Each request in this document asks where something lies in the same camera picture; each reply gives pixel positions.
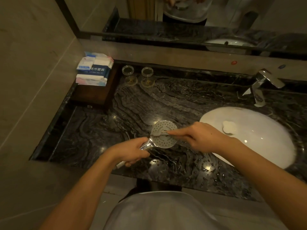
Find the bathroom sink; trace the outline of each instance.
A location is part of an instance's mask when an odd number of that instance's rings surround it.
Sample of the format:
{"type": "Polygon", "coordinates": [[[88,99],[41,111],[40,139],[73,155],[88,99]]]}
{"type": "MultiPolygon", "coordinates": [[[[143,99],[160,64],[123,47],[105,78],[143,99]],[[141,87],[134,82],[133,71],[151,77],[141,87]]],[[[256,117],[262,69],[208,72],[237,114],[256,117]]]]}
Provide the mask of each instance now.
{"type": "MultiPolygon", "coordinates": [[[[270,117],[244,108],[221,107],[204,114],[200,119],[200,122],[208,123],[223,133],[225,121],[235,126],[231,137],[239,139],[275,165],[285,169],[294,162],[296,150],[291,136],[270,117]]],[[[220,155],[215,155],[232,165],[220,155]]]]}

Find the mirror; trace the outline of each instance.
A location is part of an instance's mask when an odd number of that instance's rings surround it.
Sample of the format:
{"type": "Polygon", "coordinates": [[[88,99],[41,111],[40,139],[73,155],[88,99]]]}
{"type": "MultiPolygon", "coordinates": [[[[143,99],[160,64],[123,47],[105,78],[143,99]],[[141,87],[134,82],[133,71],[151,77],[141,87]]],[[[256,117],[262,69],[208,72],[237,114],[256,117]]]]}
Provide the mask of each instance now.
{"type": "Polygon", "coordinates": [[[95,35],[170,39],[237,54],[250,54],[253,48],[307,51],[307,0],[64,1],[79,30],[95,35]]]}

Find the marble vanity top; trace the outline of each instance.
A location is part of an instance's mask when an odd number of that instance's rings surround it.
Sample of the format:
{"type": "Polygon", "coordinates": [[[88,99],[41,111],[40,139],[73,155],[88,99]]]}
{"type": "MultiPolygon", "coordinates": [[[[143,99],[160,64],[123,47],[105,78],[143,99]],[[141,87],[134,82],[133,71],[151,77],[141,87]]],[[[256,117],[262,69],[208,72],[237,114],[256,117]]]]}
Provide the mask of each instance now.
{"type": "MultiPolygon", "coordinates": [[[[145,66],[136,65],[136,73],[145,66]]],[[[199,121],[215,108],[234,106],[261,112],[285,126],[297,147],[296,161],[286,170],[307,181],[307,157],[303,150],[307,144],[305,83],[285,81],[282,90],[274,90],[269,84],[264,86],[266,106],[257,108],[252,95],[246,100],[237,98],[236,91],[242,85],[252,84],[250,76],[157,65],[152,68],[156,82],[151,88],[140,82],[127,86],[122,77],[107,113],[74,106],[48,160],[89,168],[108,147],[135,137],[148,137],[157,121],[170,120],[180,128],[199,121]]],[[[169,149],[151,149],[149,158],[112,173],[259,200],[255,189],[236,168],[212,153],[193,151],[184,142],[169,149]]]]}

